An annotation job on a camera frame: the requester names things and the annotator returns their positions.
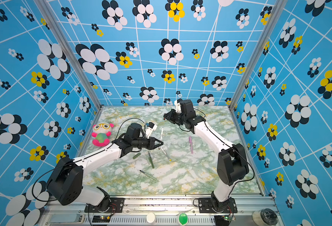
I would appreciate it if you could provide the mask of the white pen brown end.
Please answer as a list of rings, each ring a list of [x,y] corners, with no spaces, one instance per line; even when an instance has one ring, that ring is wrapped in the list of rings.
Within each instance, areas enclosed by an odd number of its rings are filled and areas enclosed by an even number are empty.
[[[162,127],[162,129],[161,129],[160,141],[162,141],[163,132],[164,132],[164,127]]]

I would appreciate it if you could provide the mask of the pink pen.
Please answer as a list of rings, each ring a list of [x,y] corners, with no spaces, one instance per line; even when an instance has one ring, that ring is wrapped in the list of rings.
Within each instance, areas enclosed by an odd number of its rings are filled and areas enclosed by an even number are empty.
[[[193,144],[192,144],[192,137],[191,136],[189,136],[189,146],[190,146],[190,152],[191,152],[191,154],[193,154],[194,152],[193,152]]]

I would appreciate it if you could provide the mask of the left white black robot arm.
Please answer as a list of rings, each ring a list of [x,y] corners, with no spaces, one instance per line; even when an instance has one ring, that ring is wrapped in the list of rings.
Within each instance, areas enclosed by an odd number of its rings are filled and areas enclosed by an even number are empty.
[[[90,154],[70,159],[60,160],[47,182],[47,190],[61,204],[83,202],[97,207],[105,212],[111,205],[109,194],[102,188],[88,187],[83,184],[83,178],[90,172],[126,156],[134,149],[153,150],[163,145],[163,142],[151,134],[157,126],[149,122],[144,129],[138,123],[128,126],[126,133],[113,140],[107,146]]]

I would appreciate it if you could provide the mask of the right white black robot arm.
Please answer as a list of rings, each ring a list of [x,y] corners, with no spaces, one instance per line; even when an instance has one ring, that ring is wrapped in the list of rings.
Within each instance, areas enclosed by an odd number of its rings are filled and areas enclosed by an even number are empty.
[[[211,193],[211,204],[215,212],[221,213],[234,204],[231,193],[237,183],[249,173],[246,151],[241,144],[233,144],[222,137],[208,124],[206,119],[196,114],[191,100],[178,99],[175,109],[164,114],[164,119],[176,125],[184,125],[187,130],[201,138],[217,154],[217,174],[219,182]]]

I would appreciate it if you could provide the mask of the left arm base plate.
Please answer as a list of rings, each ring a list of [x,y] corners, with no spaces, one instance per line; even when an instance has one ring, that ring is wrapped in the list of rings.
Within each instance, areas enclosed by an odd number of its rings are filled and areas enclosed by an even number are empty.
[[[102,201],[99,205],[87,205],[85,213],[121,213],[123,211],[125,199],[111,197]]]

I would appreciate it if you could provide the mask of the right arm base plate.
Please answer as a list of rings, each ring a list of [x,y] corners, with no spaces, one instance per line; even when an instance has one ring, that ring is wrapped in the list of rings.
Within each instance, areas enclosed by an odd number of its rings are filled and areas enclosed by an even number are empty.
[[[229,198],[224,202],[219,202],[216,198],[198,198],[198,208],[200,213],[225,213],[227,215],[238,212],[235,199]]]

